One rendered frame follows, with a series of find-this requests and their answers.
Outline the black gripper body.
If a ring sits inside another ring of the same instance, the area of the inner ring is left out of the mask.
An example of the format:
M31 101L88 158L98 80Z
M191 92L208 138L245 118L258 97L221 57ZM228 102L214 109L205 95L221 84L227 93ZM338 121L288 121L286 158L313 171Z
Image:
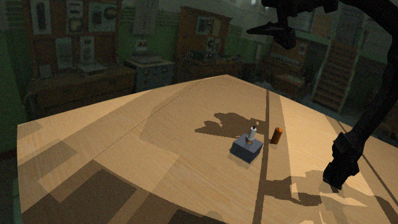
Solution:
M288 26L287 17L298 17L297 14L307 11L313 12L317 0L275 0L278 22L274 23L285 29L286 41L281 41L274 37L275 42L286 50L292 49L296 45L295 29Z

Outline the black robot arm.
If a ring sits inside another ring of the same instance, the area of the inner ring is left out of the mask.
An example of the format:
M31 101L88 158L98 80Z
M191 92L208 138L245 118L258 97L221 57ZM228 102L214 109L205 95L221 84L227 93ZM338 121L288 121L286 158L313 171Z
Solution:
M366 140L398 101L398 7L390 0L317 0L325 13L337 11L339 1L357 7L392 36L382 86L350 132L340 132L333 141L333 160L323 172L323 181L341 190L348 177L359 172L358 160Z

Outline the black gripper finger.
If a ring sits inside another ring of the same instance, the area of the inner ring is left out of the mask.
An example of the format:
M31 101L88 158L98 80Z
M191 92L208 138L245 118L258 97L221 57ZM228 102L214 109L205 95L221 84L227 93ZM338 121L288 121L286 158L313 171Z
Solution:
M268 22L265 25L257 26L255 28L246 31L248 34L261 34L261 35L271 35L278 38L281 41L286 41L285 39L285 29L279 27L278 25Z

